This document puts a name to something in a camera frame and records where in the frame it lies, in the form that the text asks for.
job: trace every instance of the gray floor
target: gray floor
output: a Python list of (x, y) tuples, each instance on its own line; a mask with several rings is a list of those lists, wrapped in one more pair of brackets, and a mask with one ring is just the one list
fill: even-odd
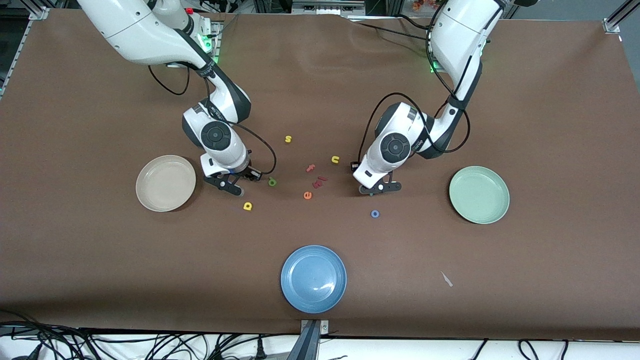
[[(624, 0), (541, 0), (529, 8), (521, 8), (514, 19), (541, 20), (602, 20)], [(627, 60), (640, 92), (640, 10), (636, 10), (620, 25), (620, 37)]]

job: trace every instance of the plate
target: plate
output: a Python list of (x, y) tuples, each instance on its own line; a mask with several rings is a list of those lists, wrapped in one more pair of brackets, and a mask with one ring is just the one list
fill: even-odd
[(347, 288), (347, 270), (331, 249), (309, 245), (294, 251), (280, 274), (282, 293), (291, 306), (309, 314), (338, 304)]
[(463, 218), (476, 224), (500, 220), (509, 209), (509, 189), (486, 167), (465, 167), (449, 185), (451, 204)]
[(191, 163), (176, 155), (151, 160), (138, 175), (136, 195), (152, 211), (171, 211), (183, 205), (196, 187)]

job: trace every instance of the blue plate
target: blue plate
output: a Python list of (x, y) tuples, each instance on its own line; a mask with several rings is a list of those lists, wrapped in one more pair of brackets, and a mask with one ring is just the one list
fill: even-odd
[(331, 249), (309, 245), (294, 251), (285, 261), (280, 286), (296, 309), (324, 313), (342, 298), (347, 288), (347, 270)]

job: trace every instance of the green plastic piece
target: green plastic piece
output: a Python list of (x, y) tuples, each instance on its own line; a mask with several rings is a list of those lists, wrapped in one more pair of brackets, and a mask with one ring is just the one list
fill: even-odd
[(466, 167), (449, 184), (449, 197), (456, 211), (476, 224), (500, 220), (509, 209), (509, 189), (504, 180), (485, 167)]

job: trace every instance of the cable connector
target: cable connector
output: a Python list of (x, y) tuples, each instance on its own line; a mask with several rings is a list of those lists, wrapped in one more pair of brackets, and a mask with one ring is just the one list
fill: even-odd
[(258, 335), (258, 350), (255, 352), (255, 360), (264, 360), (267, 358), (267, 354), (262, 347), (262, 335)]

